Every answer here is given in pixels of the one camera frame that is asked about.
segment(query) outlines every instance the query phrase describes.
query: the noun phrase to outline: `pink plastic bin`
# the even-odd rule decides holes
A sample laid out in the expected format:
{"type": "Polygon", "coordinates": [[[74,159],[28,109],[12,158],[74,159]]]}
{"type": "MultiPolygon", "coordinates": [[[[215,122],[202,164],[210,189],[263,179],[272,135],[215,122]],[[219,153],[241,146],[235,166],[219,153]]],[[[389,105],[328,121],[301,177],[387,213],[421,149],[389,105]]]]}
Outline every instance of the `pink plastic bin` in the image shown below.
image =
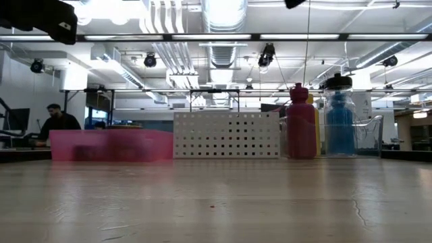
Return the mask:
{"type": "Polygon", "coordinates": [[[173,134],[156,130],[54,130],[53,161],[153,162],[173,159],[173,134]]]}

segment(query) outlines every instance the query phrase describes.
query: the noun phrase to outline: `man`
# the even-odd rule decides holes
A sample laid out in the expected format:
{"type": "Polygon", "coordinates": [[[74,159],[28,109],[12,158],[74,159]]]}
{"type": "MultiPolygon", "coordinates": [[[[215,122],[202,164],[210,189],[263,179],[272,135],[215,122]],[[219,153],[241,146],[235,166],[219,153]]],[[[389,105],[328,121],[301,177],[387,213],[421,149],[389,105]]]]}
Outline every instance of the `man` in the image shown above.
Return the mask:
{"type": "MultiPolygon", "coordinates": [[[[50,104],[48,107],[49,115],[51,116],[43,124],[38,139],[46,141],[49,138],[51,130],[81,130],[81,126],[73,115],[61,112],[61,107],[58,104],[50,104]]],[[[45,142],[38,142],[37,146],[45,146],[45,142]]]]}
{"type": "Polygon", "coordinates": [[[94,128],[96,130],[104,130],[106,128],[105,122],[98,121],[97,123],[94,124],[94,128]]]}

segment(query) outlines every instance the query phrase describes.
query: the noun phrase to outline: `yellow water bottle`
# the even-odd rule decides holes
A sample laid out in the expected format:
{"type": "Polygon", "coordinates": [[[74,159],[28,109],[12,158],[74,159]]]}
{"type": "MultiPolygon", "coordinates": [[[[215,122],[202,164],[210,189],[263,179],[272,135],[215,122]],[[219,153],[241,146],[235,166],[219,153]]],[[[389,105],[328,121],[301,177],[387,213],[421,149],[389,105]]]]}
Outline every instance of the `yellow water bottle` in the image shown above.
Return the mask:
{"type": "MultiPolygon", "coordinates": [[[[306,101],[309,105],[313,104],[313,94],[309,94],[306,101]]],[[[319,114],[317,108],[315,108],[315,139],[317,140],[317,156],[321,155],[321,139],[319,138],[319,114]]]]}

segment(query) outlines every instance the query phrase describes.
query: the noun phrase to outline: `computer monitor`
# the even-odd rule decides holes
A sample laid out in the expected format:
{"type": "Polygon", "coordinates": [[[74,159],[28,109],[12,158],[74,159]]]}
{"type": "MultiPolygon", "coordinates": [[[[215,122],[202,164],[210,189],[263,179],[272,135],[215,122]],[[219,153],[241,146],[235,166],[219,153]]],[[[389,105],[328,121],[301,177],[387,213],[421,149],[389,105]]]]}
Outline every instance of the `computer monitor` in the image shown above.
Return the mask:
{"type": "Polygon", "coordinates": [[[13,112],[13,114],[19,121],[14,119],[14,116],[11,116],[10,113],[6,111],[5,120],[3,121],[3,130],[21,130],[21,126],[24,126],[24,129],[27,130],[28,120],[30,117],[30,109],[11,109],[11,112],[13,112]]]}

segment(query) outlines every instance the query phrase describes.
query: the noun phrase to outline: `white pegboard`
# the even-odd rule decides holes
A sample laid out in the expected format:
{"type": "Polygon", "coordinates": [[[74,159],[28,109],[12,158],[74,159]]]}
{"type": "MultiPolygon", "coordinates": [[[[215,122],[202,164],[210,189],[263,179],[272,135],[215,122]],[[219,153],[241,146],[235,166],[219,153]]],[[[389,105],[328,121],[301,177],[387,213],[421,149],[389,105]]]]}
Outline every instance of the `white pegboard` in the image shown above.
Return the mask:
{"type": "Polygon", "coordinates": [[[280,158],[279,113],[174,113],[175,159],[280,158]]]}

